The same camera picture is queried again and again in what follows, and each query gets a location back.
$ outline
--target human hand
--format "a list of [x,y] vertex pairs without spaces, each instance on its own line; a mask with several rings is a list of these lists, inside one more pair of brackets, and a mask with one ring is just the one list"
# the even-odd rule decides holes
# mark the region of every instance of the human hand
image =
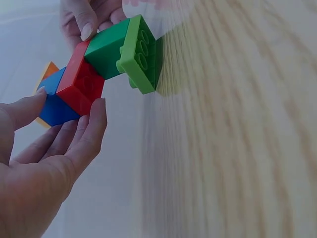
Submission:
[[46,93],[12,104],[0,103],[0,237],[39,238],[73,184],[98,155],[107,126],[104,99],[89,116],[50,128],[10,160],[14,131],[31,123]]
[[126,18],[122,0],[61,0],[60,25],[68,44],[90,39],[106,28]]

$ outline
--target wooden surface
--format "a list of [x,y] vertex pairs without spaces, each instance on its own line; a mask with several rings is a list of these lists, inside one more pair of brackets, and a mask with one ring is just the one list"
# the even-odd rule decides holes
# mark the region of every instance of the wooden surface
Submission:
[[136,236],[317,237],[317,2],[186,1],[144,97]]

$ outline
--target block stud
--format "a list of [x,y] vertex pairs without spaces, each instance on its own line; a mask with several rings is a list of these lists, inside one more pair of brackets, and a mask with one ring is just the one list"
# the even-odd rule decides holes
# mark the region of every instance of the block stud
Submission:
[[145,59],[145,56],[142,53],[137,53],[135,60],[143,71],[146,71],[148,69],[147,60]]
[[140,40],[137,43],[136,51],[144,54],[145,57],[147,57],[149,55],[149,49],[147,47],[147,44],[143,40]]
[[144,41],[145,44],[147,44],[147,45],[148,45],[149,42],[150,42],[149,37],[148,37],[147,33],[146,33],[144,30],[141,30],[141,31],[139,32],[139,39],[142,40],[142,41]]
[[125,73],[124,69],[121,66],[120,60],[117,60],[116,66],[117,66],[119,73]]
[[129,78],[129,84],[130,84],[131,88],[137,88],[137,86],[134,84],[134,82],[131,78]]

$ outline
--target stacked blocks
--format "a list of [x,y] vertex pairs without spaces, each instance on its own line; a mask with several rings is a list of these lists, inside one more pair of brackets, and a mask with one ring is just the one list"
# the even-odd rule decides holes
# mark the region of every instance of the stacked blocks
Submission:
[[57,95],[80,116],[88,115],[103,92],[104,79],[84,59],[89,42],[77,45],[57,89]]
[[44,86],[47,93],[45,105],[39,115],[39,118],[50,126],[63,124],[69,120],[79,118],[79,115],[56,94],[65,69],[66,68],[63,68],[52,74],[48,78],[44,79],[39,85],[39,88]]
[[162,38],[155,40],[144,18],[137,15],[77,45],[67,67],[48,64],[37,88],[47,99],[37,121],[54,126],[90,113],[105,80],[126,73],[142,94],[156,90],[162,68]]

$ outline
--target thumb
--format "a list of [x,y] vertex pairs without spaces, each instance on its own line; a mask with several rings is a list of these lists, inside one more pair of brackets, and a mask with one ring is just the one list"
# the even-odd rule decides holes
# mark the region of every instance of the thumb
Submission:
[[0,103],[0,123],[11,124],[14,130],[30,124],[41,113],[45,100],[46,92],[40,88],[32,97],[10,104]]
[[81,32],[82,41],[90,39],[96,34],[98,20],[95,11],[88,0],[70,0],[69,9],[73,12],[78,28]]

